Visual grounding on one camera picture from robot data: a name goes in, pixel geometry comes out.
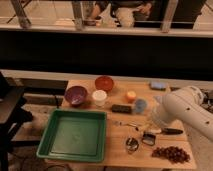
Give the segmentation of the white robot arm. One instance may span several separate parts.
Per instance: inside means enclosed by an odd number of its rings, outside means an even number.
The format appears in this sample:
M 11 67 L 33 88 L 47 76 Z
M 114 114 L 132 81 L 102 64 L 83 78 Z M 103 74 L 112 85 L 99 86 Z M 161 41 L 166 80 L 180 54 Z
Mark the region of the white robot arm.
M 151 112 L 152 121 L 160 128 L 180 120 L 213 141 L 213 114 L 201 107 L 204 95 L 196 86 L 187 86 L 162 96 Z

